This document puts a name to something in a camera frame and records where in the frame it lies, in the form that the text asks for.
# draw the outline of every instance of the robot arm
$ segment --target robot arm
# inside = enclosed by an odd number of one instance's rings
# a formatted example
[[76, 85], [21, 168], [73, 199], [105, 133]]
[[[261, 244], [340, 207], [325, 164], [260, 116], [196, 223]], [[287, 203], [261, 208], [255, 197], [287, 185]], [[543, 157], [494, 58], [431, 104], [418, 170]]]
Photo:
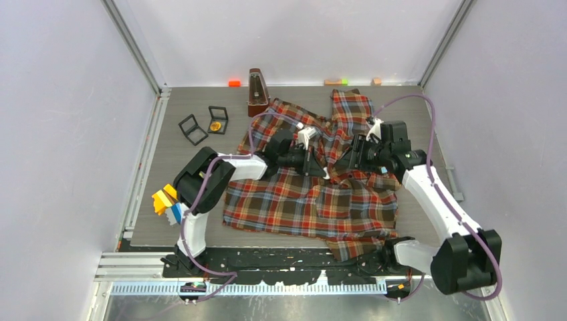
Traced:
[[476, 232], [486, 243], [496, 262], [499, 262], [501, 251], [499, 235], [494, 230], [482, 230], [464, 212], [441, 183], [435, 167], [430, 166], [429, 173], [427, 155], [422, 150], [411, 150], [404, 122], [370, 121], [374, 124], [369, 135], [355, 137], [350, 150], [338, 164], [376, 173], [383, 173], [382, 168], [385, 167], [394, 173], [424, 209], [441, 242], [441, 247], [437, 248], [421, 244], [412, 237], [388, 240], [384, 247], [386, 261], [431, 275], [444, 294], [496, 283], [494, 267], [470, 231]]
[[[440, 192], [435, 189], [427, 170], [427, 156], [422, 150], [411, 150], [404, 122], [375, 121], [372, 128], [368, 136], [359, 134], [353, 139], [350, 150], [336, 166], [376, 173], [383, 173], [383, 168], [386, 168], [394, 173], [425, 210], [442, 243], [441, 247], [430, 247], [412, 237], [389, 239], [382, 250], [386, 263], [409, 266], [432, 275], [435, 285], [444, 294], [496, 283], [494, 267], [463, 224], [468, 224], [479, 234], [497, 261], [501, 250], [499, 235], [494, 230], [482, 230], [478, 223], [466, 215], [441, 184], [435, 168], [431, 167], [433, 180], [438, 182]], [[235, 156], [235, 159], [219, 161], [213, 167], [195, 210], [186, 218], [185, 235], [177, 242], [179, 250], [193, 257], [203, 252], [209, 211], [218, 203], [230, 181], [263, 179], [274, 175], [279, 167], [295, 168], [300, 175], [326, 177], [326, 171], [316, 162], [308, 146], [312, 131], [309, 128], [302, 130], [304, 134], [298, 135], [300, 142], [294, 145], [293, 133], [280, 130], [271, 137], [262, 152], [251, 158], [236, 159], [238, 156]], [[209, 147], [202, 148], [176, 177], [174, 188], [179, 196], [181, 213], [187, 211], [197, 199], [207, 168], [217, 155]], [[454, 216], [446, 202], [461, 214], [461, 220]], [[191, 253], [186, 253], [182, 237], [187, 240]]]

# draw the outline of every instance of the plaid shirt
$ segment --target plaid shirt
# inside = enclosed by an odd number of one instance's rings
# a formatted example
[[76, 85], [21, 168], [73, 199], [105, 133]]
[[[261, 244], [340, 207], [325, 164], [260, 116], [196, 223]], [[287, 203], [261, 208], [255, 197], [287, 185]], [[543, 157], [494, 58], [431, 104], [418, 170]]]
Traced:
[[[353, 136], [368, 130], [366, 118], [372, 109], [372, 102], [358, 90], [333, 90], [331, 119], [276, 98], [269, 111], [318, 129], [320, 135], [311, 142], [318, 162], [328, 167], [330, 179], [303, 177], [294, 169], [280, 168], [266, 181], [230, 182], [224, 224], [247, 231], [325, 239], [339, 261], [375, 251], [386, 238], [396, 237], [394, 190], [400, 184], [395, 177], [333, 166]], [[278, 129], [295, 131], [290, 121], [271, 115], [256, 119], [252, 127], [258, 150]], [[238, 153], [247, 154], [249, 148], [245, 135]]]

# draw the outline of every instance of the aluminum frame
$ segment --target aluminum frame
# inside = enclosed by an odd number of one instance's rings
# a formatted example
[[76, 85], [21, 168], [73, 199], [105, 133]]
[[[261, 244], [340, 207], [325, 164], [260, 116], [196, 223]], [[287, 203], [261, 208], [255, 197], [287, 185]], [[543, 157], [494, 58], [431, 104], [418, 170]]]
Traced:
[[461, 2], [461, 5], [459, 6], [455, 16], [453, 17], [451, 23], [449, 24], [449, 27], [447, 28], [447, 31], [445, 32], [445, 35], [437, 46], [437, 49], [435, 50], [431, 61], [429, 61], [427, 68], [425, 68], [423, 77], [418, 83], [418, 85], [422, 88], [425, 88], [427, 82], [429, 81], [429, 79], [431, 79], [433, 72], [435, 72], [435, 68], [437, 68], [437, 65], [441, 61], [443, 55], [445, 55], [447, 48], [449, 47], [449, 45], [451, 45], [451, 42], [455, 38], [455, 35], [463, 25], [463, 22], [467, 18], [467, 15], [471, 11], [471, 8], [475, 3], [476, 0], [463, 0]]

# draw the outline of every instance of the colored block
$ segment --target colored block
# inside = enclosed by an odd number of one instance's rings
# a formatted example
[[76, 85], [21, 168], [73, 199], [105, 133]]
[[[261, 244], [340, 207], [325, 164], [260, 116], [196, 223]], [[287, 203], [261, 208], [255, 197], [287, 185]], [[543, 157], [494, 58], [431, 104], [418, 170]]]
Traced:
[[163, 190], [165, 191], [165, 193], [168, 193], [169, 196], [173, 197], [175, 201], [177, 201], [177, 191], [173, 188], [173, 186], [171, 186], [171, 184], [165, 185]]
[[171, 201], [171, 199], [169, 199], [169, 197], [167, 197], [167, 195], [165, 195], [163, 191], [158, 191], [156, 194], [159, 197], [159, 199], [162, 201], [163, 205], [165, 205], [166, 207], [173, 206], [173, 202]]
[[173, 210], [173, 215], [175, 216], [175, 221], [177, 221], [177, 223], [181, 224], [181, 217], [183, 216], [183, 211], [181, 210], [181, 204], [177, 203], [177, 204], [173, 205], [173, 207], [171, 209]]
[[152, 198], [154, 199], [154, 212], [156, 212], [158, 215], [162, 215], [167, 209], [167, 206], [165, 206], [161, 198], [158, 196], [158, 193], [159, 192], [152, 195]]
[[229, 80], [229, 87], [240, 87], [240, 80]]
[[325, 79], [325, 86], [346, 86], [348, 80], [346, 79]]

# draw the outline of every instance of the orange block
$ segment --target orange block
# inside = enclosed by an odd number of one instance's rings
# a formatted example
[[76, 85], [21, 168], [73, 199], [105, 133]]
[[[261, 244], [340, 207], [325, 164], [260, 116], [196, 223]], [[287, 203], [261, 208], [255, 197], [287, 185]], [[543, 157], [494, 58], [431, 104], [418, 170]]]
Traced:
[[229, 87], [240, 87], [240, 80], [229, 80]]

